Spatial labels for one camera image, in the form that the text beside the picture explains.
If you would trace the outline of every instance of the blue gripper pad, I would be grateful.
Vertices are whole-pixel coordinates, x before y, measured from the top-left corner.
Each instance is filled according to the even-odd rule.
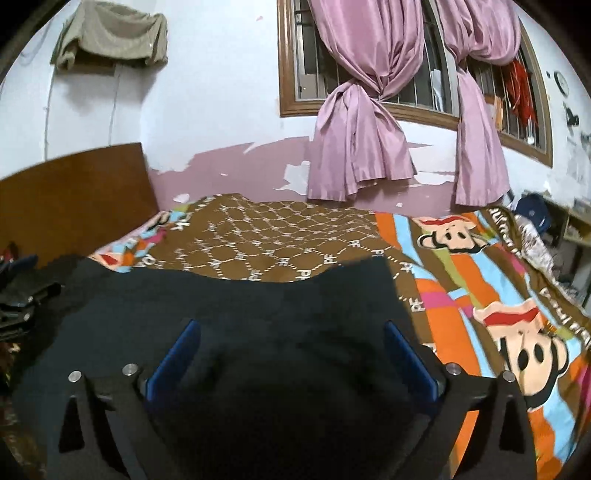
[[[195,320],[191,320],[146,382],[146,400],[153,402],[177,387],[199,350],[200,341],[201,328]]]
[[[435,402],[439,398],[436,380],[392,322],[384,324],[384,346],[388,358],[414,399],[421,404]]]

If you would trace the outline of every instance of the window frame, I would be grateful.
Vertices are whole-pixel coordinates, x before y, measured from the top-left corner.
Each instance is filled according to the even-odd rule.
[[[432,8],[439,31],[442,32],[439,14],[433,0],[427,0]],[[280,117],[314,116],[318,115],[324,100],[298,100],[296,97],[296,58],[295,58],[295,15],[293,0],[277,0],[277,24],[278,24],[278,52],[279,52],[279,110]],[[527,60],[531,62],[531,70],[534,76],[535,104],[538,107],[538,122],[543,124],[545,151],[533,145],[513,137],[505,132],[498,132],[501,145],[515,150],[523,155],[538,160],[543,165],[552,167],[552,130],[550,124],[550,109],[545,90],[544,78],[540,65],[535,56],[531,41],[521,21],[522,47]],[[398,121],[407,121],[416,124],[446,128],[457,131],[459,122],[459,99],[457,95],[457,75],[455,61],[451,53],[441,42],[441,35],[437,35],[436,41],[440,51],[445,55],[441,59],[441,74],[447,75],[447,84],[450,89],[452,112],[444,113],[422,108],[420,106],[402,105],[399,103],[383,102],[384,107]]]

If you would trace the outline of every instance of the pink curtain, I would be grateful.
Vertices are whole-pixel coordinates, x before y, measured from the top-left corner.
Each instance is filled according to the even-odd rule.
[[[511,0],[437,0],[444,40],[456,64],[468,55],[495,65],[515,58],[521,42]],[[470,73],[457,67],[460,123],[456,203],[484,206],[509,190],[499,135],[482,91]]]
[[[414,174],[404,134],[379,103],[423,62],[420,0],[309,0],[320,37],[353,77],[323,104],[311,144],[309,199],[344,202],[376,179]]]

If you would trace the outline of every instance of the red cloth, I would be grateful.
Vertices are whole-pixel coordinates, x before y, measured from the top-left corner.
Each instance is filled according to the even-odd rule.
[[[523,126],[527,126],[530,118],[537,125],[534,100],[531,97],[530,74],[517,59],[514,59],[509,65],[503,67],[503,77],[513,113],[516,114]]]

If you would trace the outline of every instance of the clock face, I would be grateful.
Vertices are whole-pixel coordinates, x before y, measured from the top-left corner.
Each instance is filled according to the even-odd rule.
[[[566,78],[560,72],[554,72],[554,80],[556,80],[556,85],[558,85],[558,89],[562,92],[565,97],[569,96],[569,84],[566,83]]]

